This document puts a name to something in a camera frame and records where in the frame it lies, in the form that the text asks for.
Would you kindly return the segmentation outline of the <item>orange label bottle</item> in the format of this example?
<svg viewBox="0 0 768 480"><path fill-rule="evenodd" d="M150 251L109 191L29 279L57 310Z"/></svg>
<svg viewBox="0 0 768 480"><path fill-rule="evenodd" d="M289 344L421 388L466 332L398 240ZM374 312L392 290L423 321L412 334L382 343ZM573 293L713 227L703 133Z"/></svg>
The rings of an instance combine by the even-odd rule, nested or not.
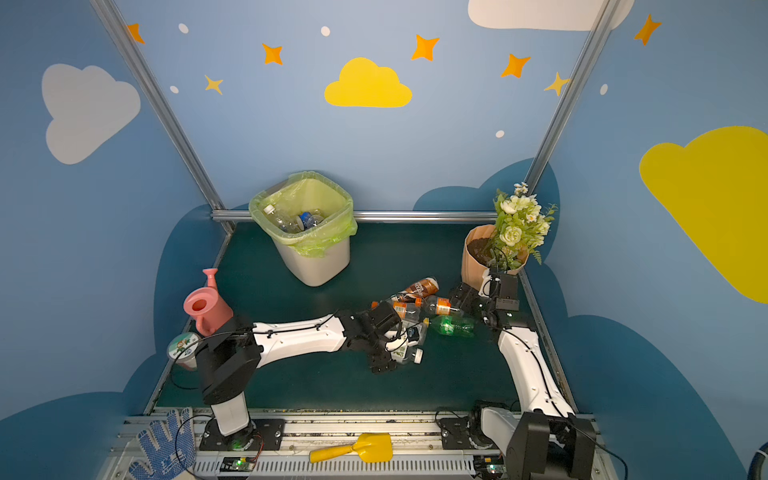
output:
<svg viewBox="0 0 768 480"><path fill-rule="evenodd" d="M438 297L435 295L429 296L422 300L422 310L429 317L435 317L435 316L463 317L464 316L464 312L460 308L455 307L449 299Z"/></svg>

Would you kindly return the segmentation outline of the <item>green plastic bottle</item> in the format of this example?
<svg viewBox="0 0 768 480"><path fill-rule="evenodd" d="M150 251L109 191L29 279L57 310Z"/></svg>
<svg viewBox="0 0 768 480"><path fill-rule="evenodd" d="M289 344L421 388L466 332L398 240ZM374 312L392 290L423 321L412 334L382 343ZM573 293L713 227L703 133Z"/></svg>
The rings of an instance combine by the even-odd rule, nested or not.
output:
<svg viewBox="0 0 768 480"><path fill-rule="evenodd" d="M471 318L441 315L425 321L427 326L443 336L473 338L475 322Z"/></svg>

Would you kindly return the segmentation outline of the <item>brown tea bottle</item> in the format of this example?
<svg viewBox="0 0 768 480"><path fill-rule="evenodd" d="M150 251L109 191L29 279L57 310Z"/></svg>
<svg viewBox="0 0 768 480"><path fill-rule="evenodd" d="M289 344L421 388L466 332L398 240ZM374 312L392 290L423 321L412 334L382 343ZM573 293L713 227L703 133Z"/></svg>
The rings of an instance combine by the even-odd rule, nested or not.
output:
<svg viewBox="0 0 768 480"><path fill-rule="evenodd" d="M417 299L424 299L435 295L438 291L439 284L437 280L432 277L426 277L395 293L390 299L397 302L414 303Z"/></svg>

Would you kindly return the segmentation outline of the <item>small blue label bottle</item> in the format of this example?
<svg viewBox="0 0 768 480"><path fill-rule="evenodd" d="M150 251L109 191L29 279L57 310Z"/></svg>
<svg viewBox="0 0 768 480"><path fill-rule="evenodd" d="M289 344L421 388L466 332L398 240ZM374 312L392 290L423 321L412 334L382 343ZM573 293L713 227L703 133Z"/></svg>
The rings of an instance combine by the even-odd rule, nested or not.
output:
<svg viewBox="0 0 768 480"><path fill-rule="evenodd" d="M325 215L320 210L315 209L302 212L298 218L301 221L303 230L306 231L319 226L325 220Z"/></svg>

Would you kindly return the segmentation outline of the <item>orange cap bottle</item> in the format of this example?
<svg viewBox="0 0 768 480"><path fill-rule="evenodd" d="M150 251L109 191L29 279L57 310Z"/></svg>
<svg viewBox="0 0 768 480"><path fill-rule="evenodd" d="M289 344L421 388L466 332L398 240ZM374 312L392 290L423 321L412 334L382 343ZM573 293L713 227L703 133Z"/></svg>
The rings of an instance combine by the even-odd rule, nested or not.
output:
<svg viewBox="0 0 768 480"><path fill-rule="evenodd" d="M421 321L422 300L416 299L414 302L405 302L399 300L387 300L395 312L403 321L418 323Z"/></svg>

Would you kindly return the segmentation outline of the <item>lime label jar bottle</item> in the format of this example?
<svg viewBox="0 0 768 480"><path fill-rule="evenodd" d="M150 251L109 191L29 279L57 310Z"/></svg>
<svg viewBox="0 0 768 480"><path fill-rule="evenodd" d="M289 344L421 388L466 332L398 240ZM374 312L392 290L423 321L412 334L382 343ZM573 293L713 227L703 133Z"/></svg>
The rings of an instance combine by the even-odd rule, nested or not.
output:
<svg viewBox="0 0 768 480"><path fill-rule="evenodd" d="M403 344L392 351L391 356L399 364L420 364L423 358L423 350L417 346Z"/></svg>

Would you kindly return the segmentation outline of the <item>clear bottle white cap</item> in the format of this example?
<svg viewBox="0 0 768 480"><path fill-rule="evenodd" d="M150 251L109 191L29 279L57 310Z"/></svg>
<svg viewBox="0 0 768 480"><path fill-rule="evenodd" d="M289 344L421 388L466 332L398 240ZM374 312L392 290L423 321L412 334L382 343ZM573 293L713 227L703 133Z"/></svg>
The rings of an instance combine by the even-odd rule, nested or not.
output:
<svg viewBox="0 0 768 480"><path fill-rule="evenodd" d="M263 208L264 215L281 231L289 234L295 234L299 227L295 219L277 209L274 205L268 204Z"/></svg>

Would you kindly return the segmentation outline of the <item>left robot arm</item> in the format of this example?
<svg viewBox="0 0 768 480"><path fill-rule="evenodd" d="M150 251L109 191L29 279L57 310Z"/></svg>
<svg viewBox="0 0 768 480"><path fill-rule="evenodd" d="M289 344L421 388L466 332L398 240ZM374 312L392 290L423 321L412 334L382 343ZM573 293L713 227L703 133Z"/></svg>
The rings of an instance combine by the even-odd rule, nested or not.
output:
<svg viewBox="0 0 768 480"><path fill-rule="evenodd" d="M251 322L236 315L204 338L195 353L203 402L221 435L238 434L250 428L245 390L257 369L302 355L351 350L367 355L372 372L389 371L394 360L387 344L394 329L404 327L388 303L290 323Z"/></svg>

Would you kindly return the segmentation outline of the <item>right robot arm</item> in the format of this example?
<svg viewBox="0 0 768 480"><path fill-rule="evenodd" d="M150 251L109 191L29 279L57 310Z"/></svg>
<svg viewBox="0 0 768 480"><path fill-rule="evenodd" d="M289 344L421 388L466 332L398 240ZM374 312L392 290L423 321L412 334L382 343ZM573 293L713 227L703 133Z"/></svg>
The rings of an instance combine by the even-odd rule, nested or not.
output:
<svg viewBox="0 0 768 480"><path fill-rule="evenodd" d="M436 421L446 450L476 450L480 479L589 479L598 446L591 423L576 416L551 373L532 320L519 315L518 278L496 273L480 286L461 283L451 302L493 334L520 411L478 401L463 417Z"/></svg>

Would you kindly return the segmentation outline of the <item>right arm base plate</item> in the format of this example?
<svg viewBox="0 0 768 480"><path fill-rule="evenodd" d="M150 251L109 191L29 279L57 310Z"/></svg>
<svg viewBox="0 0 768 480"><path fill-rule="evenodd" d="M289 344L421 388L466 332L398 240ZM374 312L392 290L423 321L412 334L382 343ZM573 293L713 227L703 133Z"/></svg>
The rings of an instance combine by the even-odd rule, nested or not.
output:
<svg viewBox="0 0 768 480"><path fill-rule="evenodd" d="M470 432L470 420L465 417L444 417L437 420L443 450L476 450L478 445Z"/></svg>

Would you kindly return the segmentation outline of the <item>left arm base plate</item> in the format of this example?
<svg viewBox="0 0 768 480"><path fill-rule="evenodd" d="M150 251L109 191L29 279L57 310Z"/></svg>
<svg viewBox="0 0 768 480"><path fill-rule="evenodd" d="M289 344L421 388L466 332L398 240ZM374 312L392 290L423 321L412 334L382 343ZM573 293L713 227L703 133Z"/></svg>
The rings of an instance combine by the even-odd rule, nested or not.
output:
<svg viewBox="0 0 768 480"><path fill-rule="evenodd" d="M283 419L252 419L245 429L225 436L221 433L217 420L212 419L206 424L198 450L277 451L281 447L284 429Z"/></svg>

